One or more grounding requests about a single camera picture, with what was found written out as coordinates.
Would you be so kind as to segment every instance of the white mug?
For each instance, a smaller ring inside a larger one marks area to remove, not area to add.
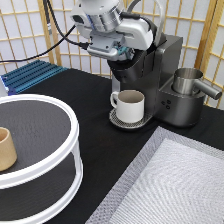
[[[141,92],[135,90],[113,92],[110,101],[116,109],[117,118],[124,123],[136,123],[144,117],[145,97]]]

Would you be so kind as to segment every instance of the mug handle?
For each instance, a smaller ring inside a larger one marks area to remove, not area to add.
[[[110,96],[110,102],[111,102],[111,105],[116,109],[117,108],[117,105],[114,103],[114,95],[117,95],[118,96],[119,92],[113,92]]]

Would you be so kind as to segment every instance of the coffee mug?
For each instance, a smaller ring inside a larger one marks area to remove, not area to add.
[[[136,90],[113,92],[110,97],[112,106],[116,109],[117,118],[124,123],[136,123],[144,117],[145,97]]]
[[[0,171],[11,167],[17,160],[17,154],[10,131],[0,127]]]

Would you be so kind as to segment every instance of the table surface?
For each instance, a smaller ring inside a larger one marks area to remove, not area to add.
[[[111,80],[71,69],[23,92],[64,101],[80,124],[83,182],[72,202],[49,224],[85,223],[158,126],[224,150],[224,111],[204,107],[200,122],[191,128],[153,120],[137,132],[123,132],[109,122],[111,91]]]

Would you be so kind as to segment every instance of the white rim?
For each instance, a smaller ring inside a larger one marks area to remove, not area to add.
[[[15,221],[0,221],[0,224],[41,224],[55,217],[71,202],[71,200],[74,198],[81,185],[83,178],[83,165],[81,159],[80,159],[80,166],[81,166],[80,172],[76,174],[75,179],[69,190],[60,200],[58,200],[51,207],[29,218]]]
[[[46,157],[44,160],[22,170],[0,175],[0,189],[10,188],[26,183],[47,173],[67,157],[67,155],[73,150],[76,142],[78,141],[79,125],[76,115],[67,104],[58,99],[42,95],[24,94],[10,97],[2,97],[0,98],[0,105],[7,102],[24,100],[37,100],[51,103],[60,107],[69,116],[71,122],[71,131],[65,142],[57,150],[55,150],[54,153]]]

